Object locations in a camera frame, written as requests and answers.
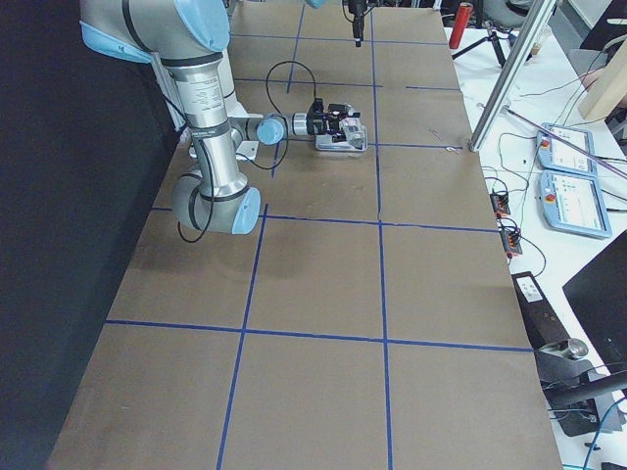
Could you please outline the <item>black box with label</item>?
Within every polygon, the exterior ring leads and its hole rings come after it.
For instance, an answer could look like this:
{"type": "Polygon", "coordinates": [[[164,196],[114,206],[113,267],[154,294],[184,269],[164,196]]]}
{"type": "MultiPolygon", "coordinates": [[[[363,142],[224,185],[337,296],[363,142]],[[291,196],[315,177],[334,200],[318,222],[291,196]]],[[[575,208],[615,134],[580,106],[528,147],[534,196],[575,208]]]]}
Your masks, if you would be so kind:
{"type": "Polygon", "coordinates": [[[529,342],[534,350],[565,341],[569,334],[530,271],[511,275],[529,342]]]}

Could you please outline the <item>upper teach pendant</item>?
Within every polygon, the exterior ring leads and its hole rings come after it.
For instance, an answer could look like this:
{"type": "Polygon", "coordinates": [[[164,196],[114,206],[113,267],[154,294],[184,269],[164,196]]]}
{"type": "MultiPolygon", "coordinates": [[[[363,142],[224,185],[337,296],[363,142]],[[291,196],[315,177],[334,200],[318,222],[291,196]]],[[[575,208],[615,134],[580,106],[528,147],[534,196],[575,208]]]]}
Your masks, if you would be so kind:
{"type": "MultiPolygon", "coordinates": [[[[542,126],[563,140],[571,142],[577,148],[594,153],[594,139],[591,131],[549,122],[543,122],[542,126]]],[[[597,164],[583,153],[542,131],[538,132],[536,140],[537,158],[542,168],[582,175],[597,174],[597,164]]]]}

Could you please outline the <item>teach pendant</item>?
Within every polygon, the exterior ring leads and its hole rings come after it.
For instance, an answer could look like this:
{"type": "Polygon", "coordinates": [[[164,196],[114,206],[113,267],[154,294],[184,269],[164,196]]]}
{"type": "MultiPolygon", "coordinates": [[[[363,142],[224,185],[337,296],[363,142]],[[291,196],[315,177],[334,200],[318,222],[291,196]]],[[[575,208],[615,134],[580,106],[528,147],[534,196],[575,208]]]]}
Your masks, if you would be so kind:
{"type": "MultiPolygon", "coordinates": [[[[594,153],[594,139],[591,131],[549,122],[543,122],[542,126],[563,140],[571,142],[577,148],[594,153]]],[[[582,175],[597,174],[597,164],[583,153],[542,131],[538,132],[536,140],[537,158],[542,168],[582,175]]]]}
{"type": "Polygon", "coordinates": [[[552,229],[597,239],[612,235],[601,186],[594,175],[544,170],[539,191],[543,216],[552,229]]]}

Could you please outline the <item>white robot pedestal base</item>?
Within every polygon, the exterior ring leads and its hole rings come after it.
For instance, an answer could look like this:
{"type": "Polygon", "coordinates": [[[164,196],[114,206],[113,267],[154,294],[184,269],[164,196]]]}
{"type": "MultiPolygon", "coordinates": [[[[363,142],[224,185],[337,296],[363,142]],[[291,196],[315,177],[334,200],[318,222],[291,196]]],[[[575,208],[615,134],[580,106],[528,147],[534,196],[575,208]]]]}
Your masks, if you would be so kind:
{"type": "Polygon", "coordinates": [[[222,51],[222,59],[217,71],[227,116],[230,123],[235,125],[235,131],[239,133],[239,144],[236,150],[238,154],[237,159],[240,161],[254,161],[257,156],[259,142],[248,135],[246,124],[250,123],[252,118],[260,118],[261,115],[249,114],[239,102],[227,49],[222,51]]]}

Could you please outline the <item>aluminium frame post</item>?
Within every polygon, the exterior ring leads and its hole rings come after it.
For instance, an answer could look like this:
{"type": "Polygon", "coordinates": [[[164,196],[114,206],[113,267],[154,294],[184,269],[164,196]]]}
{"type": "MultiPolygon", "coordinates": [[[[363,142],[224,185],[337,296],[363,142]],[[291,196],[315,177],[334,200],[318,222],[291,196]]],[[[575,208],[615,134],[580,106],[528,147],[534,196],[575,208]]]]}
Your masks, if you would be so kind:
{"type": "Polygon", "coordinates": [[[557,2],[555,0],[536,0],[533,2],[527,19],[518,34],[514,46],[506,59],[506,63],[502,68],[493,91],[472,133],[469,141],[469,150],[471,152],[478,152],[486,141],[498,114],[505,105],[505,100],[522,66],[531,53],[532,46],[537,36],[549,20],[556,4],[557,2]]]}

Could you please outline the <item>black monitor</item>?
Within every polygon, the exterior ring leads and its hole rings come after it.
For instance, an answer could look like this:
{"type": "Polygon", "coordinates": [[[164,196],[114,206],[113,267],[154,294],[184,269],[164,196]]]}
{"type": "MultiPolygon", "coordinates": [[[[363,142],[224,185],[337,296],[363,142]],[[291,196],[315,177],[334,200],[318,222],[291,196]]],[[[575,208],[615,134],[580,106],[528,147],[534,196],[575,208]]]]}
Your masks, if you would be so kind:
{"type": "Polygon", "coordinates": [[[562,290],[603,362],[625,361],[626,233],[596,255],[562,290]]]}

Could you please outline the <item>orange connector block upper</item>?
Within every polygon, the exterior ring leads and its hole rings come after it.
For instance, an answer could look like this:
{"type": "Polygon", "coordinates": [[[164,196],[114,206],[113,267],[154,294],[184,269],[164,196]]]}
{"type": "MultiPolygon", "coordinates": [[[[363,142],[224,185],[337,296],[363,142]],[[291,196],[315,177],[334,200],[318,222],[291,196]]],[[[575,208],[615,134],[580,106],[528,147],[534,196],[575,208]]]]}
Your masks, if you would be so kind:
{"type": "Polygon", "coordinates": [[[510,215],[508,195],[492,192],[490,194],[490,201],[496,218],[510,215]]]}

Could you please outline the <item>red cylinder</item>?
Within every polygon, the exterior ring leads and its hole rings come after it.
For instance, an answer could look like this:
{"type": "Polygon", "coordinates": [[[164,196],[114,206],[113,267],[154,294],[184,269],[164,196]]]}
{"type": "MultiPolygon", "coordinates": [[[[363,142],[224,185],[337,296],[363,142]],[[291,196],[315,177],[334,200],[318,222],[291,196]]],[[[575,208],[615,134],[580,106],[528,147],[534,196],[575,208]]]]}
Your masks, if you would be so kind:
{"type": "Polygon", "coordinates": [[[455,22],[449,38],[449,48],[456,50],[473,13],[474,6],[470,2],[460,2],[455,14],[455,22]]]}

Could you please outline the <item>clear glass sauce bottle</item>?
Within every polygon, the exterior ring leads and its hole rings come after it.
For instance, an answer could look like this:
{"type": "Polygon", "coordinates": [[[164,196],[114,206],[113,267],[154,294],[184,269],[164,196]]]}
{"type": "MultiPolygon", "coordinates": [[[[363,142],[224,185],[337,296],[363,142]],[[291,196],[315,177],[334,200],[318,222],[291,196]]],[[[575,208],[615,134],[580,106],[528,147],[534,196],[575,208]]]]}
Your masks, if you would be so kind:
{"type": "Polygon", "coordinates": [[[339,132],[344,132],[349,145],[338,145],[341,151],[363,152],[367,149],[367,129],[359,117],[344,117],[339,121],[339,132]]]}

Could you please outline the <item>orange connector block lower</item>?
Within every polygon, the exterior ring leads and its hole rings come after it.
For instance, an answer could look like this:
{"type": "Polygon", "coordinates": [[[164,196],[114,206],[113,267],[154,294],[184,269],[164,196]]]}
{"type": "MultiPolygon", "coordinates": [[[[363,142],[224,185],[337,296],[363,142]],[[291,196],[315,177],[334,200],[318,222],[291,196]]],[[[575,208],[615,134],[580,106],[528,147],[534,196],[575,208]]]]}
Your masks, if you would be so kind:
{"type": "Polygon", "coordinates": [[[513,227],[502,227],[500,235],[504,252],[509,259],[520,256],[522,248],[520,246],[520,230],[513,227]]]}

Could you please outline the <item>silver digital kitchen scale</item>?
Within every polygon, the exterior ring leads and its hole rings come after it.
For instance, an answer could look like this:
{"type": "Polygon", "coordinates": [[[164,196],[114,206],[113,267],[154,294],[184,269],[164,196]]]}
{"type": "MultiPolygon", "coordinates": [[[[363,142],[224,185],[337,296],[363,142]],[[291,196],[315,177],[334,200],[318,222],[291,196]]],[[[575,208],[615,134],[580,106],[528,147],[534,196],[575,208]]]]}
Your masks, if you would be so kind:
{"type": "Polygon", "coordinates": [[[367,129],[365,126],[342,126],[337,135],[317,135],[314,146],[324,152],[364,152],[367,149],[367,129]]]}

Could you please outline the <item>orange connector block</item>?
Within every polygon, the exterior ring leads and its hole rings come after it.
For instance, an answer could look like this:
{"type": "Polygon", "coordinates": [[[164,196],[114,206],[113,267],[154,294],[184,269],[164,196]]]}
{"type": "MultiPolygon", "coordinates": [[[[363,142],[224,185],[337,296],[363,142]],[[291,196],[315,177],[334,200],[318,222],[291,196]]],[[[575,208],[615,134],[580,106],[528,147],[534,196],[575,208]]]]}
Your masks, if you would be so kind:
{"type": "Polygon", "coordinates": [[[520,256],[522,248],[520,246],[520,230],[513,227],[502,227],[500,235],[504,252],[509,259],[520,256]]]}
{"type": "Polygon", "coordinates": [[[492,192],[490,194],[490,201],[496,218],[510,215],[508,195],[492,192]]]}

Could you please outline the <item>lower teach pendant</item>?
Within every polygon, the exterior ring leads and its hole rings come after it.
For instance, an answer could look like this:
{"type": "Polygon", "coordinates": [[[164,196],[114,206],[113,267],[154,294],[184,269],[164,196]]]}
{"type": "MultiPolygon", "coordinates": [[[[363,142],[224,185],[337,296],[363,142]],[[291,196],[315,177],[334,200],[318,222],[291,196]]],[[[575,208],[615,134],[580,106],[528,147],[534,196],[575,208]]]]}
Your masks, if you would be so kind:
{"type": "Polygon", "coordinates": [[[544,170],[539,191],[543,216],[552,229],[597,239],[612,235],[601,186],[594,175],[544,170]]]}

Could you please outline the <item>black clamp stand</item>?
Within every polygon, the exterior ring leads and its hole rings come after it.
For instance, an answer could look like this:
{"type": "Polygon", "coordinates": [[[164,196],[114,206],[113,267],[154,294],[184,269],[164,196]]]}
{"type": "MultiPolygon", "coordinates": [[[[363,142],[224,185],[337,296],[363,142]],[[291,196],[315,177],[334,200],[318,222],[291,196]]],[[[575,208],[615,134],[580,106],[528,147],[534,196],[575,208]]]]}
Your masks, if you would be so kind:
{"type": "Polygon", "coordinates": [[[618,432],[626,418],[614,404],[615,392],[626,390],[626,365],[594,366],[575,339],[547,344],[534,351],[539,379],[551,414],[563,433],[576,437],[618,432]]]}

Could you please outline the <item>wooden beam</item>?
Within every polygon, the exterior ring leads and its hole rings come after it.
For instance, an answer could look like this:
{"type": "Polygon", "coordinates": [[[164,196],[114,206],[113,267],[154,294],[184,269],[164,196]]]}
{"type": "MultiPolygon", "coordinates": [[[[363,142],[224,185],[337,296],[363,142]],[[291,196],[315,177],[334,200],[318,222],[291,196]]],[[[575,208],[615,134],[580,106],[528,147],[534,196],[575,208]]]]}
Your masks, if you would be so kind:
{"type": "Polygon", "coordinates": [[[626,48],[626,41],[623,41],[602,75],[588,89],[579,106],[584,119],[606,117],[626,95],[626,48]]]}

